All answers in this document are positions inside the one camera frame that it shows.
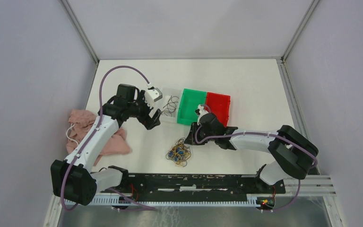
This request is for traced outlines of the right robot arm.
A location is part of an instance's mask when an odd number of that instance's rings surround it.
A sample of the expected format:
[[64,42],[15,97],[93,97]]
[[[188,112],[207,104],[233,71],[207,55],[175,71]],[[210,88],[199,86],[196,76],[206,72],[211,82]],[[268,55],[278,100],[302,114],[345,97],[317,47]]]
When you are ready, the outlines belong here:
[[272,155],[274,161],[261,167],[254,180],[254,187],[260,193],[268,192],[278,181],[289,177],[303,180],[318,163],[319,150],[289,125],[282,125],[276,131],[247,131],[224,126],[213,113],[205,113],[191,124],[184,143],[200,146],[209,141],[222,149]]

